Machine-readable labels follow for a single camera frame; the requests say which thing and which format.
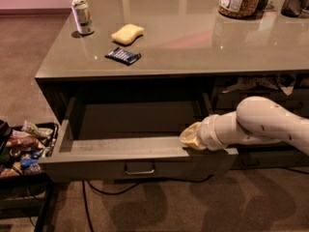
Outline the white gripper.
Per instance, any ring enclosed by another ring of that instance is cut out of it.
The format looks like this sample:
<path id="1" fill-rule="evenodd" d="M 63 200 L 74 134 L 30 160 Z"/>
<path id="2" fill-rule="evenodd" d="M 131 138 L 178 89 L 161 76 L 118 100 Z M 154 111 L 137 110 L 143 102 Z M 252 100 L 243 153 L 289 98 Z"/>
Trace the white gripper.
<path id="1" fill-rule="evenodd" d="M 195 150 L 223 150 L 227 147 L 216 134 L 215 125 L 219 116 L 214 114 L 205 118 L 201 123 L 195 122 L 180 135 L 182 144 Z"/>

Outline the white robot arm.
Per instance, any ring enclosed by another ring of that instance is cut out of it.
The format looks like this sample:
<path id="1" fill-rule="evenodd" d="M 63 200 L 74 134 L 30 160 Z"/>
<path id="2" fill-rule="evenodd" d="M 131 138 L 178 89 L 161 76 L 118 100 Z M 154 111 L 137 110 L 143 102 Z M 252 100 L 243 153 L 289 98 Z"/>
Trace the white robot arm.
<path id="1" fill-rule="evenodd" d="M 237 144 L 285 142 L 309 155 L 309 120 L 270 99 L 249 97 L 233 112 L 213 114 L 190 125 L 181 133 L 180 141 L 200 151 L 216 151 Z"/>

